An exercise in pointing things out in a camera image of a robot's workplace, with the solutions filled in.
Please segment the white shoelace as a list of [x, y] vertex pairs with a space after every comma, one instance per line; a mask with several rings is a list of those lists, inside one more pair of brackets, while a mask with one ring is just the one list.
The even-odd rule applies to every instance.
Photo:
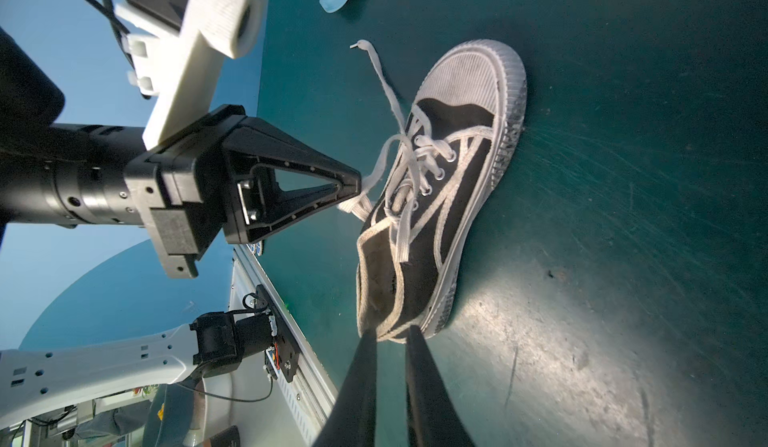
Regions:
[[350, 46], [365, 51], [371, 61], [374, 71], [381, 83], [390, 109], [398, 124], [398, 133], [389, 137], [381, 148], [375, 166], [371, 173], [361, 181], [360, 193], [339, 204], [338, 209], [351, 213], [364, 220], [372, 212], [373, 205], [368, 193], [381, 180], [387, 166], [390, 147], [398, 146], [393, 170], [388, 177], [388, 184], [383, 191], [384, 213], [392, 222], [395, 232], [390, 235], [394, 260], [404, 263], [409, 260], [411, 243], [411, 218], [417, 206], [417, 196], [427, 190], [424, 170], [433, 173], [437, 171], [436, 155], [447, 159], [456, 158], [456, 153], [447, 142], [433, 140], [430, 137], [418, 136], [411, 138], [406, 132], [406, 122], [399, 100], [386, 80], [378, 53], [373, 44], [360, 39]]

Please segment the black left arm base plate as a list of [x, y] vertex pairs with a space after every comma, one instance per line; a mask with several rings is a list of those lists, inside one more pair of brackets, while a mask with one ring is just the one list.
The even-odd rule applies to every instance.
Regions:
[[301, 349], [286, 317], [263, 284], [247, 294], [244, 303], [251, 308], [250, 316], [237, 322], [244, 338], [244, 356], [271, 347], [275, 370], [282, 373], [287, 383], [292, 383], [298, 372]]

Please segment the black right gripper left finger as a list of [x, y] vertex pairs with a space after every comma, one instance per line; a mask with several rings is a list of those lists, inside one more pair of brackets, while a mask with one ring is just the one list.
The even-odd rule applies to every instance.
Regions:
[[314, 446], [374, 446], [377, 397], [377, 342], [366, 330], [357, 346], [331, 414]]

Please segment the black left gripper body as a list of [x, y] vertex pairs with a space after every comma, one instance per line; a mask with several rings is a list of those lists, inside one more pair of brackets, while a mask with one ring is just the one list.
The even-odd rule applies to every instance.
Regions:
[[222, 144], [244, 118], [242, 106], [222, 105], [124, 169], [132, 202], [171, 278], [197, 277], [196, 262], [222, 229], [223, 191], [231, 183]]

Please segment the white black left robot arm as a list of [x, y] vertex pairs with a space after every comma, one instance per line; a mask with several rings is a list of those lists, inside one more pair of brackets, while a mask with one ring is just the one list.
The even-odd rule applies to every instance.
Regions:
[[[138, 127], [61, 124], [61, 90], [9, 35], [1, 39], [3, 224], [136, 225], [168, 276], [194, 278], [219, 233], [261, 241], [360, 193], [360, 173], [223, 105], [154, 148]], [[271, 309], [199, 316], [102, 347], [1, 354], [1, 423], [63, 420], [83, 402], [236, 370], [278, 339]]]

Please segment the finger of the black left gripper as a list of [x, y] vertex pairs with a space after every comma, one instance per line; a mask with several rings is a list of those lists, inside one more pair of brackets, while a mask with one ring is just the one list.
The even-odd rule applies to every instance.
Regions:
[[256, 243], [357, 195], [358, 172], [254, 170], [226, 193], [226, 241]]
[[256, 117], [244, 118], [222, 148], [244, 207], [320, 207], [361, 193], [356, 169]]

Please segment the aluminium front rail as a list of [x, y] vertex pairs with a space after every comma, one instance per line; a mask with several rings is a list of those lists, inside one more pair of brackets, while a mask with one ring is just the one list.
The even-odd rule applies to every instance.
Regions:
[[235, 396], [258, 401], [234, 403], [231, 419], [247, 446], [311, 446], [330, 416], [337, 387], [256, 256], [236, 247], [229, 308], [244, 304], [269, 314], [277, 337], [232, 374]]

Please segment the black white canvas sneaker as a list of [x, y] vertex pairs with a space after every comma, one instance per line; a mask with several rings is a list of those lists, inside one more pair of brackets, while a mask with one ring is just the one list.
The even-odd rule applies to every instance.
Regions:
[[527, 103], [527, 76], [507, 44], [477, 39], [446, 52], [429, 70], [408, 110], [411, 138], [445, 141], [453, 160], [435, 156], [437, 171], [424, 170], [427, 190], [411, 218], [409, 260], [394, 260], [383, 191], [398, 146], [389, 150], [379, 183], [368, 193], [373, 209], [356, 241], [357, 327], [374, 329], [378, 341], [402, 343], [418, 327], [432, 337], [447, 324], [469, 230], [514, 155]]

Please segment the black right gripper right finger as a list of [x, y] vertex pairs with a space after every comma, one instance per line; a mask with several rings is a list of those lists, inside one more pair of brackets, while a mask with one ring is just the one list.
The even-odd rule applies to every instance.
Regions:
[[406, 330], [405, 379], [410, 446], [474, 446], [416, 326]]

